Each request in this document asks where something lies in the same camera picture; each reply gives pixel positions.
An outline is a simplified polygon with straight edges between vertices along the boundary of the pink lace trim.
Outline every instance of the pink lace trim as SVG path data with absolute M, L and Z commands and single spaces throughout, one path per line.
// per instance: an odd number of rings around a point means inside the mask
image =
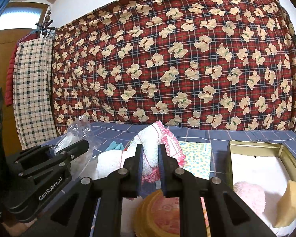
M 177 140 L 177 138 L 173 135 L 173 133 L 169 129 L 164 127 L 164 125 L 161 123 L 161 121 L 157 121 L 157 122 L 155 122 L 155 124 L 157 124 L 158 127 L 161 130 L 161 133 L 162 133 L 161 143 L 163 143 L 165 145 L 168 156 L 170 155 L 170 147 L 169 147 L 169 142 L 168 142 L 168 139 L 167 139 L 167 135 L 172 140 L 174 140 L 176 149 L 178 150 L 178 152 L 177 152 L 177 154 L 178 154 L 177 161 L 178 161 L 179 167 L 183 167 L 184 164 L 185 164 L 186 156 L 183 154 L 183 151 L 181 149 L 179 141 Z M 144 181 L 147 181 L 149 183 L 154 183 L 155 181 L 157 181 L 159 179 L 160 179 L 159 168 L 155 167 L 155 168 L 152 169 L 152 173 L 150 175 L 142 177 L 141 183 L 143 183 Z

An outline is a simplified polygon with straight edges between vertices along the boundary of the bolt head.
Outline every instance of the bolt head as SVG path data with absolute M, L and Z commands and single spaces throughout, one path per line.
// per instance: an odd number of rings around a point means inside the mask
M 214 184 L 220 184 L 220 183 L 222 182 L 222 180 L 221 180 L 219 177 L 217 177 L 217 176 L 213 177 L 213 178 L 211 179 L 211 181 L 212 181 L 212 183 L 214 183 Z
M 127 172 L 128 172 L 128 170 L 127 170 L 126 168 L 120 168 L 120 169 L 118 170 L 118 173 L 119 173 L 120 175 L 126 175 Z
M 84 177 L 81 179 L 81 183 L 82 184 L 89 184 L 91 182 L 89 177 Z
M 174 170 L 174 172 L 175 173 L 177 173 L 178 175 L 182 175 L 182 174 L 184 174 L 184 169 L 182 169 L 182 168 L 176 168 L 175 170 Z

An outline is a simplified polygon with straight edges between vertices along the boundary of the blue latex glove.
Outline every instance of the blue latex glove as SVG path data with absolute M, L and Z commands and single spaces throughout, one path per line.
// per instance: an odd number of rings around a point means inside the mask
M 109 151 L 109 150 L 124 150 L 123 144 L 119 143 L 117 144 L 115 141 L 113 141 L 107 148 L 105 151 Z

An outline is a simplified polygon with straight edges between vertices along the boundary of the blue checkered tablecloth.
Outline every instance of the blue checkered tablecloth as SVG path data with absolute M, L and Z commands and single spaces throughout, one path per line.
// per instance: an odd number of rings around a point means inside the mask
M 97 155 L 106 150 L 112 141 L 122 143 L 125 147 L 147 125 L 126 125 L 115 123 L 94 122 L 91 130 L 101 139 L 102 145 L 93 152 Z M 230 140 L 236 141 L 264 141 L 282 143 L 296 158 L 296 134 L 293 131 L 255 130 L 255 131 L 225 131 L 225 130 L 194 130 L 191 128 L 169 127 L 170 131 L 179 141 L 205 142 L 212 144 L 210 177 L 218 176 L 225 180 L 227 146 Z M 49 141 L 47 144 L 56 144 L 60 137 Z M 44 209 L 46 211 L 64 193 L 72 188 L 78 180 L 71 181 Z M 155 191 L 154 183 L 144 183 L 141 196 L 145 197 Z

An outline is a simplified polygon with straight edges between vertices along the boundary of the window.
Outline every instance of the window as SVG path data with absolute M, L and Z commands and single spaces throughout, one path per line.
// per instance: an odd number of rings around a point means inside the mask
M 9 6 L 5 8 L 0 16 L 0 30 L 12 28 L 35 29 L 35 24 L 37 22 L 42 23 L 46 9 L 47 5 L 45 4 L 23 2 L 9 3 Z

